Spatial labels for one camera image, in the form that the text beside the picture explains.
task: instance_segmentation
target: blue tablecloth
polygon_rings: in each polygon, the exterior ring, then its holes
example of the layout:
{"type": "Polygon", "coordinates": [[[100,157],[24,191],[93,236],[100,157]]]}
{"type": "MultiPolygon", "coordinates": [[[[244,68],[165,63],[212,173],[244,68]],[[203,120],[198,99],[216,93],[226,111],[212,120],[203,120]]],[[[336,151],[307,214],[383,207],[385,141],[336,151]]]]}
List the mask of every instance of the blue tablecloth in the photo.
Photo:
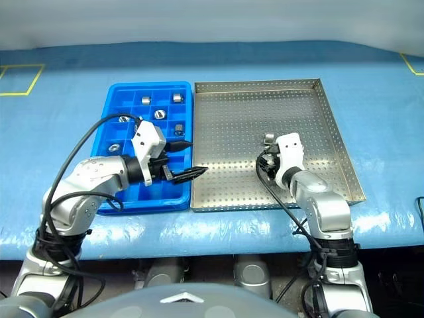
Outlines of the blue tablecloth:
{"type": "MultiPolygon", "coordinates": [[[[424,60],[411,59],[422,71],[424,60]]],[[[100,118],[109,86],[132,81],[321,78],[367,197],[352,207],[355,241],[424,243],[415,202],[424,195],[424,76],[397,53],[342,42],[130,43],[0,52],[0,62],[46,64],[28,96],[0,96],[0,259],[24,257],[60,165],[100,118]]],[[[7,70],[0,93],[27,86],[29,73],[7,70]]],[[[308,250],[293,228],[280,210],[98,215],[83,258],[308,250]]]]}

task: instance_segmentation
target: white wall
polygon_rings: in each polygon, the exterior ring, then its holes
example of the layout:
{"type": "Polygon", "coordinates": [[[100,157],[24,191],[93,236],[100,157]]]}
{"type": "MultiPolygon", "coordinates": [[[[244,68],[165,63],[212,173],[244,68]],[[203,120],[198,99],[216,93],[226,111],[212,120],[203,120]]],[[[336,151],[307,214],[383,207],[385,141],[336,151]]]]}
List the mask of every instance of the white wall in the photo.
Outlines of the white wall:
{"type": "Polygon", "coordinates": [[[424,56],[424,0],[0,0],[0,50],[288,40],[424,56]]]}

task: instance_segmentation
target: dark floor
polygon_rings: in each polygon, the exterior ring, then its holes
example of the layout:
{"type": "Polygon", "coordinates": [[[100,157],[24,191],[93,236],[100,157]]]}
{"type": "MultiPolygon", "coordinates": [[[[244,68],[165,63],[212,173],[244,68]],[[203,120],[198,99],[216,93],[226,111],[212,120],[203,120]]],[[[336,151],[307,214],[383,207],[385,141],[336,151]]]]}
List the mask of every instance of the dark floor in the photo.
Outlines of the dark floor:
{"type": "MultiPolygon", "coordinates": [[[[298,271],[304,257],[299,254],[267,254],[262,256],[272,277],[273,295],[276,297],[285,284],[298,271]]],[[[424,317],[424,248],[391,248],[362,250],[360,259],[374,312],[381,317],[424,317]]],[[[186,282],[214,282],[233,285],[233,256],[197,256],[187,259],[189,272],[186,282]]],[[[0,262],[0,290],[10,294],[21,262],[0,262]]],[[[138,260],[85,261],[81,267],[86,272],[104,276],[105,291],[97,301],[104,301],[134,289],[133,271],[140,269],[138,260]]],[[[301,277],[282,298],[280,304],[301,312],[300,289],[307,281],[301,277]]],[[[87,281],[86,298],[98,288],[96,281],[87,281]]]]}

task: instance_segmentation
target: metal bearing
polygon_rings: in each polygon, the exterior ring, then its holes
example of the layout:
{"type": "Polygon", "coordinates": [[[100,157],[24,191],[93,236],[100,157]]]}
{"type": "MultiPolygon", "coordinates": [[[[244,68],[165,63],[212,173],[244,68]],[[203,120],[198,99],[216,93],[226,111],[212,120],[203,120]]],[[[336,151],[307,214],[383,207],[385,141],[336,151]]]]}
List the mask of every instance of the metal bearing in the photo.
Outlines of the metal bearing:
{"type": "Polygon", "coordinates": [[[141,104],[142,105],[150,105],[151,101],[152,101],[152,99],[150,98],[150,96],[141,97],[141,104]]]}
{"type": "Polygon", "coordinates": [[[176,135],[176,136],[183,136],[184,135],[184,125],[183,124],[176,124],[174,126],[174,135],[176,135]]]}
{"type": "Polygon", "coordinates": [[[274,143],[274,139],[275,139],[274,134],[270,134],[270,133],[265,134],[264,144],[267,144],[267,145],[273,144],[274,143]]]}
{"type": "Polygon", "coordinates": [[[172,96],[172,100],[174,101],[174,103],[182,103],[183,97],[181,96],[180,93],[174,93],[172,96]]]}

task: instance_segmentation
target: metal nut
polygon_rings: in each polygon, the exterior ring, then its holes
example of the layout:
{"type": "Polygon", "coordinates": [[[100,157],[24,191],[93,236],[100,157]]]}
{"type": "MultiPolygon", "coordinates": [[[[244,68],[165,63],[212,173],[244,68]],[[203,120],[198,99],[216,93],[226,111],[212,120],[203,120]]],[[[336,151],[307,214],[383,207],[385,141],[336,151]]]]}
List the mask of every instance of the metal nut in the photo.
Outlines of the metal nut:
{"type": "Polygon", "coordinates": [[[174,135],[176,135],[176,136],[183,136],[184,135],[184,125],[183,124],[176,124],[174,126],[174,135]]]}
{"type": "Polygon", "coordinates": [[[157,111],[154,112],[153,117],[155,119],[158,119],[158,120],[165,119],[166,112],[164,110],[162,110],[162,109],[159,109],[159,110],[157,110],[157,111]]]}
{"type": "Polygon", "coordinates": [[[275,136],[274,134],[265,134],[264,138],[264,144],[273,144],[274,143],[275,136]]]}
{"type": "Polygon", "coordinates": [[[112,144],[109,148],[108,151],[109,152],[116,152],[119,149],[121,149],[121,145],[120,144],[112,144]]]}
{"type": "Polygon", "coordinates": [[[118,119],[118,122],[120,123],[127,123],[129,121],[130,121],[130,117],[127,117],[127,116],[120,116],[118,119]]]}
{"type": "Polygon", "coordinates": [[[150,96],[141,97],[141,104],[142,105],[150,105],[151,101],[152,101],[152,99],[150,98],[150,96]]]}
{"type": "Polygon", "coordinates": [[[180,93],[174,93],[172,96],[172,100],[174,101],[174,103],[182,103],[183,97],[181,96],[180,93]]]}

